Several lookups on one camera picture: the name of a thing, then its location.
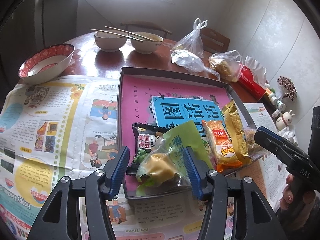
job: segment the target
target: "rabbit figurine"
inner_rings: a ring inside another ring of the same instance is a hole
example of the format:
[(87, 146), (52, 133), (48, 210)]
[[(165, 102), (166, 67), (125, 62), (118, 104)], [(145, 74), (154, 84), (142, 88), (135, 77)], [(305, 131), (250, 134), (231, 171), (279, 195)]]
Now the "rabbit figurine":
[(281, 131), (286, 126), (289, 126), (292, 123), (292, 117), (294, 116), (294, 113), (292, 110), (289, 112), (285, 112), (282, 116), (280, 116), (276, 121), (276, 126), (279, 131)]

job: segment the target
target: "round table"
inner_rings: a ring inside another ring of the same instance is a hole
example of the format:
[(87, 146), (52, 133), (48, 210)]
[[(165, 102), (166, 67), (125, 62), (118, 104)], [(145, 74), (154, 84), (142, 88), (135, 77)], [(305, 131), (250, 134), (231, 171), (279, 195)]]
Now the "round table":
[[(171, 63), (171, 48), (175, 41), (164, 39), (161, 46), (151, 54), (140, 54), (134, 50), (131, 41), (128, 39), (126, 44), (116, 52), (102, 51), (94, 41), (94, 33), (87, 33), (76, 37), (67, 43), (75, 46), (72, 64), (61, 74), (65, 75), (87, 75), (96, 77), (107, 77), (119, 79), (122, 67), (141, 67), (163, 69), (181, 73), (189, 73), (185, 68)], [(208, 58), (211, 53), (204, 51), (202, 61), (209, 67)], [(200, 76), (217, 79), (214, 75), (203, 71)], [(245, 90), (239, 83), (230, 83), (242, 102), (253, 103), (257, 100)]]

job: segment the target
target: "red patterned bowl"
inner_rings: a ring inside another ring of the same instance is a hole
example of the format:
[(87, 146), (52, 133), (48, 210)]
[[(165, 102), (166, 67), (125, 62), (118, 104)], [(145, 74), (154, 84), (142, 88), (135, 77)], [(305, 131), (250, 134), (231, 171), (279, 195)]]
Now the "red patterned bowl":
[(19, 77), (30, 85), (47, 82), (67, 68), (74, 51), (75, 47), (67, 43), (47, 47), (21, 65)]

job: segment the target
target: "metal screw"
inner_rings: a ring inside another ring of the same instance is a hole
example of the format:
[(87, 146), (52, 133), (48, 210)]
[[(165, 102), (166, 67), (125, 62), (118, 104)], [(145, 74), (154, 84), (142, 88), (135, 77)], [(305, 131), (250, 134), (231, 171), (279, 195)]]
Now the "metal screw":
[(218, 175), (218, 172), (215, 170), (209, 170), (208, 173), (210, 176), (217, 176)]
[(250, 177), (246, 176), (246, 177), (244, 177), (244, 181), (245, 181), (246, 183), (251, 183), (251, 182), (252, 182), (252, 179), (251, 179)]
[(62, 177), (61, 182), (62, 183), (67, 183), (69, 181), (69, 177)]
[(94, 174), (95, 174), (96, 176), (101, 176), (103, 173), (104, 173), (103, 170), (97, 170), (97, 171), (94, 172)]

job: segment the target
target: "bowl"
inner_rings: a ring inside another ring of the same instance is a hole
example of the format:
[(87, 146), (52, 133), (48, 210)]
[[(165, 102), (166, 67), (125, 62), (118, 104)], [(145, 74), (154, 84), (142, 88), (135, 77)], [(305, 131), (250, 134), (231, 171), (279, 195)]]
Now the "bowl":
[(145, 32), (133, 32), (133, 33), (136, 33), (141, 36), (144, 36), (144, 37), (147, 37), (149, 39), (154, 40), (154, 41), (143, 41), (143, 42), (131, 40), (132, 47), (134, 47), (134, 49), (138, 53), (150, 54), (150, 53), (156, 51), (163, 41), (162, 37), (155, 35), (155, 34), (152, 34), (152, 33), (145, 33)]
[[(124, 33), (117, 30), (106, 30), (108, 32), (119, 33), (125, 36), (129, 36), (128, 33)], [(120, 49), (126, 42), (127, 38), (104, 32), (96, 32), (94, 34), (94, 40), (96, 41), (97, 46), (105, 52), (114, 52)]]
[(75, 47), (57, 44), (29, 57), (19, 68), (18, 75), (26, 83), (37, 85), (59, 76), (70, 64)]

